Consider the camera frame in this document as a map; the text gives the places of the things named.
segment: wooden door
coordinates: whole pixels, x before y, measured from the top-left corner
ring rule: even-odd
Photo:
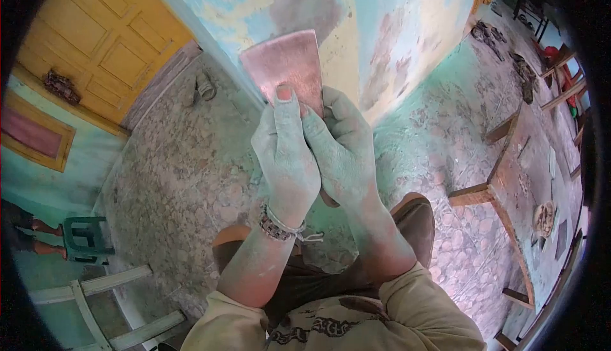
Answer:
[[[191,37],[161,0],[45,0],[17,59],[71,78],[82,106],[118,124]]]

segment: fingernail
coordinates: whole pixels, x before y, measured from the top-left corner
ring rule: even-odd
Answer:
[[[280,85],[276,88],[276,95],[281,101],[290,101],[293,91],[287,85]]]
[[[303,103],[299,103],[299,115],[303,118],[308,113],[307,107]]]

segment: dusty hand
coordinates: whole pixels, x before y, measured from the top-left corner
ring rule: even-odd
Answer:
[[[274,106],[265,107],[250,143],[270,186],[269,208],[285,225],[297,228],[320,191],[320,172],[305,143],[294,92],[280,86]]]
[[[302,117],[304,136],[325,191],[344,208],[358,209],[366,197],[378,196],[371,127],[336,89],[323,87],[323,104],[325,120],[309,107]]]

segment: bracelet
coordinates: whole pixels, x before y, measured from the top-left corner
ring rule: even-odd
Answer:
[[[274,214],[274,212],[271,211],[269,205],[265,207],[265,210],[267,212],[267,216],[274,222],[274,224],[276,224],[276,226],[278,226],[285,232],[297,234],[303,232],[306,227],[306,221],[304,220],[298,228],[289,228],[288,226],[284,225],[282,221],[280,221],[280,219]]]
[[[282,221],[278,219],[278,217],[271,211],[269,206],[262,207],[261,216],[259,218],[259,226],[265,233],[267,233],[270,237],[280,240],[287,241],[291,239],[299,239],[304,242],[314,242],[314,241],[323,241],[323,236],[325,233],[314,233],[310,234],[307,237],[303,237],[301,232],[305,230],[306,221],[298,228],[289,228],[284,225]]]
[[[276,224],[267,216],[263,211],[261,218],[259,219],[259,226],[263,231],[273,239],[280,241],[293,240],[296,237],[295,233],[285,232],[280,229]]]

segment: beige shirt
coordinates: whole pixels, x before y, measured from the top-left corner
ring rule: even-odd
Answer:
[[[477,325],[420,263],[384,283],[380,300],[343,295],[288,313],[266,340],[267,317],[214,291],[181,351],[485,350]]]

